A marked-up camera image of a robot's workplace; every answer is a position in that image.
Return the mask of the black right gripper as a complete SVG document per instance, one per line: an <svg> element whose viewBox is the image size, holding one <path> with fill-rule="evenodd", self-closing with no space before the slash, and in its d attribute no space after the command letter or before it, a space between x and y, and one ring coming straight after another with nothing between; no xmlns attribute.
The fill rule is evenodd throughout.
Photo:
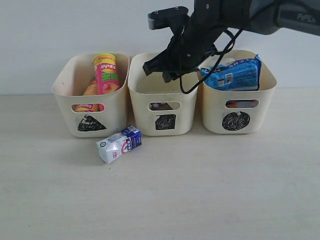
<svg viewBox="0 0 320 240"><path fill-rule="evenodd" d="M179 79L180 75L193 72L208 58L212 44L224 31L225 26L218 21L201 24L195 14L191 15L180 40L167 48L166 57L159 53L143 64L145 75L163 72L164 82L169 83Z"/></svg>

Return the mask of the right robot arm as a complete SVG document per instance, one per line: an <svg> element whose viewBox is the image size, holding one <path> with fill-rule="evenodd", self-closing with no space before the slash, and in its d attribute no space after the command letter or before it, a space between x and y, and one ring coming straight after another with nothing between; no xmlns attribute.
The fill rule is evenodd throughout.
<svg viewBox="0 0 320 240"><path fill-rule="evenodd" d="M168 46L146 61L145 75L162 73L166 83L193 72L213 53L214 42L227 29L272 35L281 28L318 36L318 0L196 0L193 13L185 6L148 14L151 30L170 28Z"/></svg>

